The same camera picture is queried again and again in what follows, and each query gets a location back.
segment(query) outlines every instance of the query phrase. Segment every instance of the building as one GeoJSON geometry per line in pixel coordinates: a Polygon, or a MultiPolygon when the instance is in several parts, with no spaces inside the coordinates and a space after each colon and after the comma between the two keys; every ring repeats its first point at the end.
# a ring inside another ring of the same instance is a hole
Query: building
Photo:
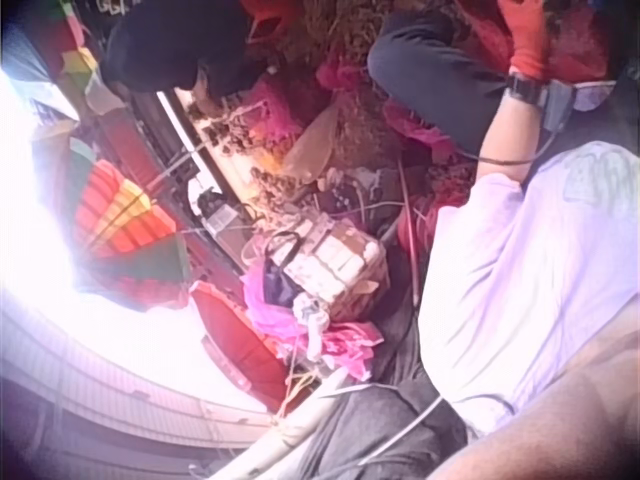
{"type": "Polygon", "coordinates": [[[82,346],[2,291],[3,436],[46,479],[174,480],[213,470],[270,417],[152,383],[82,346]]]}

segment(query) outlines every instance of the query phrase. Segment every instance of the leg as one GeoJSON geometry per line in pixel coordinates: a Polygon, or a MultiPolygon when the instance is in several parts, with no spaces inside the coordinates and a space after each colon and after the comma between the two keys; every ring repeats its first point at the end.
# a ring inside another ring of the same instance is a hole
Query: leg
{"type": "Polygon", "coordinates": [[[505,78],[453,48],[452,39],[446,15],[393,13],[371,49],[369,73],[392,98],[477,154],[505,78]]]}

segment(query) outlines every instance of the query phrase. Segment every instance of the dark pants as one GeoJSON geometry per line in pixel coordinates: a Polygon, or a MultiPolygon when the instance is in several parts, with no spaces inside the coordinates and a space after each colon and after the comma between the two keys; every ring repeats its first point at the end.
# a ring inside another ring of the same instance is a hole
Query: dark pants
{"type": "MultiPolygon", "coordinates": [[[[371,49],[369,73],[393,99],[477,155],[506,79],[452,47],[452,40],[451,21],[439,12],[393,13],[371,49]]],[[[542,159],[594,140],[638,154],[638,101],[637,81],[622,75],[597,109],[572,113],[542,159]]]]}

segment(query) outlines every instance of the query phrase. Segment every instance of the bag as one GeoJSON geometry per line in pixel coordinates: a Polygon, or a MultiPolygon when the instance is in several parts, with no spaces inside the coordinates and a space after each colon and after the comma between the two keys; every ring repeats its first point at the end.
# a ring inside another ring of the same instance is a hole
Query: bag
{"type": "Polygon", "coordinates": [[[291,280],[289,275],[284,273],[284,268],[295,258],[303,243],[304,239],[297,232],[276,233],[267,243],[264,249],[263,292],[265,303],[279,307],[293,308],[293,301],[303,292],[303,289],[291,280]],[[276,265],[271,258],[273,254],[271,244],[273,240],[278,237],[293,237],[295,239],[295,243],[280,266],[276,265]]]}

